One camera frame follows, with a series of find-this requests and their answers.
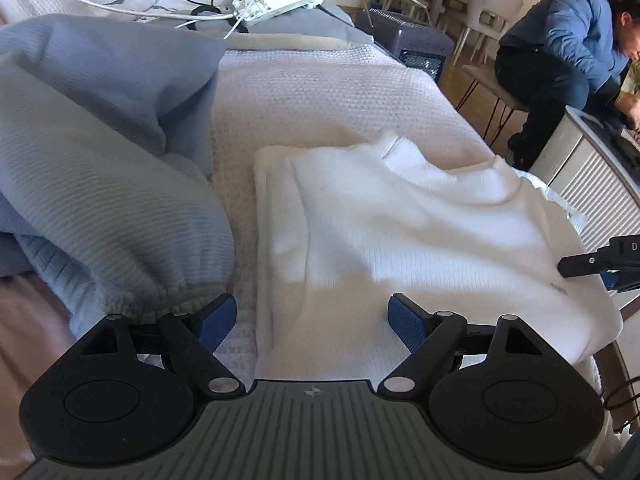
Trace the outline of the white knit sweater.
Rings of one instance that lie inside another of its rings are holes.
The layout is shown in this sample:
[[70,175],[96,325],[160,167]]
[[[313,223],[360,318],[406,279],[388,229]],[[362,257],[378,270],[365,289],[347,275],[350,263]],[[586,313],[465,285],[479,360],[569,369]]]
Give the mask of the white knit sweater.
[[500,157],[443,170],[387,133],[349,148],[256,153],[256,374],[380,382],[407,356],[390,297],[474,324],[522,318],[571,363],[623,328],[567,212]]

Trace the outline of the light blue hoodie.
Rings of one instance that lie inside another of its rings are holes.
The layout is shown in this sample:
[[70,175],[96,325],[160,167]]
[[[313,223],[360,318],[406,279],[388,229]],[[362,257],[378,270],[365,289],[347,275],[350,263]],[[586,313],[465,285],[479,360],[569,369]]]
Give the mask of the light blue hoodie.
[[1,272],[32,271],[87,333],[222,294],[234,263],[210,186],[224,43],[47,15],[1,29]]

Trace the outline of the wooden stool with metal legs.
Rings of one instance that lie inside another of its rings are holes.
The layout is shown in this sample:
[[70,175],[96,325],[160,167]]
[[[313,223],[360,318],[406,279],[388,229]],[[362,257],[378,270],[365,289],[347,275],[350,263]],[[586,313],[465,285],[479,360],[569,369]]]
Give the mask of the wooden stool with metal legs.
[[508,122],[510,122],[510,119],[514,115],[514,113],[527,113],[528,107],[522,104],[518,99],[515,99],[511,93],[507,92],[506,89],[503,88],[503,86],[500,86],[493,70],[485,67],[465,64],[462,66],[462,72],[469,75],[472,78],[472,81],[469,84],[469,87],[466,88],[462,98],[456,106],[457,112],[460,112],[462,107],[465,106],[466,102],[469,101],[469,98],[478,87],[484,88],[494,97],[494,107],[491,110],[487,125],[483,133],[484,140],[487,140],[489,128],[491,127],[492,122],[496,117],[498,106],[502,105],[502,111],[498,118],[498,125],[495,135],[489,142],[489,146],[493,148],[495,143],[499,139],[500,134],[503,132],[503,129],[506,128],[506,125],[508,124]]

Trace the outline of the man in blue jacket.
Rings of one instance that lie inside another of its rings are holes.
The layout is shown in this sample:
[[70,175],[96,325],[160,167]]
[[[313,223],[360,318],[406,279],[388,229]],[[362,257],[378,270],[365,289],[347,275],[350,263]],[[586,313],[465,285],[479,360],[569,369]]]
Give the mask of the man in blue jacket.
[[567,107],[639,131],[639,97],[622,89],[639,59],[639,0],[540,0],[499,40],[500,86],[528,109],[508,141],[511,164],[527,171]]

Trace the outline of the cream sofa with cover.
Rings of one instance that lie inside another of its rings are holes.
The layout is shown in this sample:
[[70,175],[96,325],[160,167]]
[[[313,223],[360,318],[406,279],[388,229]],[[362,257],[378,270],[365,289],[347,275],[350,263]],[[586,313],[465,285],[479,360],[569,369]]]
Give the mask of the cream sofa with cover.
[[399,66],[375,47],[328,49],[321,35],[330,26],[344,32],[341,14],[307,12],[302,24],[284,26],[274,49],[228,53],[210,108],[208,154],[236,236],[231,284],[241,303],[239,331],[221,356],[245,377],[380,379],[405,355],[399,341],[388,338],[382,358],[351,370],[346,342],[328,348],[314,339],[309,346],[265,348],[267,315],[255,304],[262,227],[250,180],[256,151],[270,145],[346,146],[392,132],[411,140],[440,168],[490,159],[488,149],[434,82]]

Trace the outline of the purple space heater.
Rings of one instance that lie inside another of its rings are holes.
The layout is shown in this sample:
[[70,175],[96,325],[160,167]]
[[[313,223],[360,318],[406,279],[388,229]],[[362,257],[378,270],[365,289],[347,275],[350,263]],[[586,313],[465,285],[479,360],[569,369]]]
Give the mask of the purple space heater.
[[370,34],[399,62],[422,70],[436,84],[454,50],[454,42],[446,32],[402,14],[376,9],[359,10],[355,25]]

